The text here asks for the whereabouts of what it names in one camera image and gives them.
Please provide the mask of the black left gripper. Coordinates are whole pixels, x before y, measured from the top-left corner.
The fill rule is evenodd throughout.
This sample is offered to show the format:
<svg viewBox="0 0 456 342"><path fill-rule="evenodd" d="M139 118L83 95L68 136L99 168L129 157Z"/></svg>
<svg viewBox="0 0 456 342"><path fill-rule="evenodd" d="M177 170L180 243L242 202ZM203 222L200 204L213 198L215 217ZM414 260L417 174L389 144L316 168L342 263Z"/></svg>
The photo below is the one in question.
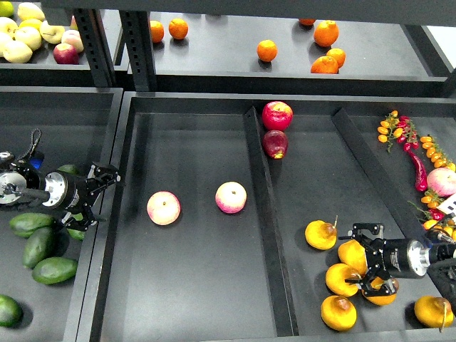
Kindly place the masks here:
<svg viewBox="0 0 456 342"><path fill-rule="evenodd" d="M113 165L94 162L86 177L75 176L69 173L60 173L63 178L63 195L58 203L58 208L67 211L60 219L60 224L77 231L87 231L89 227L106 218L94 214L86 219L83 213L89 213L90 199L96 199L111 185L121 184L122 177L119 170Z"/></svg>

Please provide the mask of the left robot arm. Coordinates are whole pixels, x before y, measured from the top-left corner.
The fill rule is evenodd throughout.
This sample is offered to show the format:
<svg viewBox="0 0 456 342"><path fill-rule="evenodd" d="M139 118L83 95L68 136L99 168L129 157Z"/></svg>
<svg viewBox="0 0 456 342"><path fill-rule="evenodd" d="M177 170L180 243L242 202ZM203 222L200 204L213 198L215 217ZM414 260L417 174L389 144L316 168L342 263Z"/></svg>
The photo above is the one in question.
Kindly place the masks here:
<svg viewBox="0 0 456 342"><path fill-rule="evenodd" d="M65 170L40 171L43 154L37 150L41 131L31 132L28 150L15 156L1 152L1 205L8 208L42 205L64 213L63 227L86 231L100 219L92 211L102 193L120 182L118 169L94 163L87 176Z"/></svg>

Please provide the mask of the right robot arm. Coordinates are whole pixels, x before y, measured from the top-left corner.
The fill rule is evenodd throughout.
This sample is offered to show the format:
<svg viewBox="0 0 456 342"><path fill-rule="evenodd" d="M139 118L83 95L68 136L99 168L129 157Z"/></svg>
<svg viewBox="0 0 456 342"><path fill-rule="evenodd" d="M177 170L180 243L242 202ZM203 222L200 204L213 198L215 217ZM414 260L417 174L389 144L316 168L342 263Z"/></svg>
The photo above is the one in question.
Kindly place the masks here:
<svg viewBox="0 0 456 342"><path fill-rule="evenodd" d="M455 305L455 241L443 232L432 233L437 242L425 245L416 239L386 239L381 223L355 223L340 240L356 241L362 247L366 270L359 279L349 279L368 298L396 294L394 279L421 279L429 274L441 295Z"/></svg>

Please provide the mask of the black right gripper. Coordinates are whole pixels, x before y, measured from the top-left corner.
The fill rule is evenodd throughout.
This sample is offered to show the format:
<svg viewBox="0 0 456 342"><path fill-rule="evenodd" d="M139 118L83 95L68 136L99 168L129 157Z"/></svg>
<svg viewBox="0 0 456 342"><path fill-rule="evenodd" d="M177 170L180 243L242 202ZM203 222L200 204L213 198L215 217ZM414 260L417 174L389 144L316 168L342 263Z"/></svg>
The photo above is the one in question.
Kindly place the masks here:
<svg viewBox="0 0 456 342"><path fill-rule="evenodd" d="M412 279L413 267L410 260L411 239L384 239L384 225L378 222L353 223L340 241L357 241L368 256L381 257L384 269L395 278ZM356 274L344 280L346 284L356 285L365 296L392 296L398 292L398 283L394 278L382 279L369 274Z"/></svg>

